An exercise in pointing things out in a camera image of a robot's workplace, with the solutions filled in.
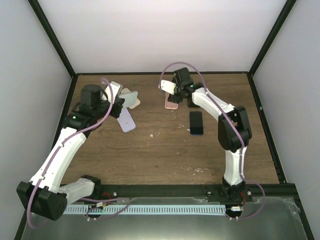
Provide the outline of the pink phone case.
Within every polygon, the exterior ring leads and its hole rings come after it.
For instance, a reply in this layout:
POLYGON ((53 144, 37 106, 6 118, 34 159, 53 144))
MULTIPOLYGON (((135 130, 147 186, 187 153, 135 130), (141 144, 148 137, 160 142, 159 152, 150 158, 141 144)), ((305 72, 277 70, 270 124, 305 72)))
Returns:
POLYGON ((166 93, 165 95, 165 101, 164 101, 164 107, 165 109, 168 109, 168 110, 177 110, 179 105, 177 103, 174 103, 174 102, 171 102, 169 101, 169 96, 170 94, 169 93, 166 93))

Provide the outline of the blue smartphone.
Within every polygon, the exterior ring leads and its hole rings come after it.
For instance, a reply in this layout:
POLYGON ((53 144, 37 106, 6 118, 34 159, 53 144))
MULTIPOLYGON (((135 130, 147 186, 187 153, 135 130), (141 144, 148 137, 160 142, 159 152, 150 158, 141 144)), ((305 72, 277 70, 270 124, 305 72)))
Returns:
POLYGON ((200 111, 191 111, 189 113, 190 134, 201 136, 204 134, 203 115, 200 111))

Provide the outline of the white smartphone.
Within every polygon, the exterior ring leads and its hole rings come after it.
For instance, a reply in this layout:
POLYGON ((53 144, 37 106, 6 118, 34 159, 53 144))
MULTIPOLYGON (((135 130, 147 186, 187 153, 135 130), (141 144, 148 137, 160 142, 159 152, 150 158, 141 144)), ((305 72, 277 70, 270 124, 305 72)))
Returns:
POLYGON ((132 103, 135 102, 136 98, 138 97, 138 92, 133 91, 130 94, 120 94, 118 97, 125 99, 123 108, 128 108, 132 103))

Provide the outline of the black phone case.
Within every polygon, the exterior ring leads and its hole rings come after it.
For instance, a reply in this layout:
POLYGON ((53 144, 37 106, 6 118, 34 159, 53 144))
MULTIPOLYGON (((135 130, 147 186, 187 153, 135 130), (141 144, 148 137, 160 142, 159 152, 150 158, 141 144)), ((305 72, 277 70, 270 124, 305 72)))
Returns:
POLYGON ((195 104, 191 98, 187 99, 187 106, 189 108, 199 108, 200 106, 198 106, 197 104, 195 104))

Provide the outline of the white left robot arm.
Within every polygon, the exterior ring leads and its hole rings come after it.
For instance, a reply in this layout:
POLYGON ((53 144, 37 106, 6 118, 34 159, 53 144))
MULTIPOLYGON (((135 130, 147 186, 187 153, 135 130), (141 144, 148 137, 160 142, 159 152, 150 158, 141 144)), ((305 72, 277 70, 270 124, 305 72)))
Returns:
POLYGON ((122 86, 105 82, 105 88, 87 84, 80 92, 80 101, 62 123, 58 140, 47 159, 30 179, 20 182, 16 191, 27 212, 56 221, 66 207, 82 198, 97 202, 102 196, 101 180, 83 175, 77 181, 61 186, 62 178, 77 151, 108 117, 119 117, 125 100, 119 98, 122 86))

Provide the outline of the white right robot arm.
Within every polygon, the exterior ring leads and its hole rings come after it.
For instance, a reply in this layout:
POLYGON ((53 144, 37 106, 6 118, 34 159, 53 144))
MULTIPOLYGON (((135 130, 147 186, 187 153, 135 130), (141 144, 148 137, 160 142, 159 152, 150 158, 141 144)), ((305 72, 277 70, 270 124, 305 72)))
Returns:
POLYGON ((218 124, 218 141, 225 150, 225 172, 222 177, 222 195, 229 202, 236 200, 245 189, 244 160, 252 130, 247 111, 235 107, 211 93, 201 76, 201 82, 194 83, 188 68, 173 72, 172 81, 161 79, 159 88, 175 97, 175 102, 183 99, 191 101, 209 113, 218 124))

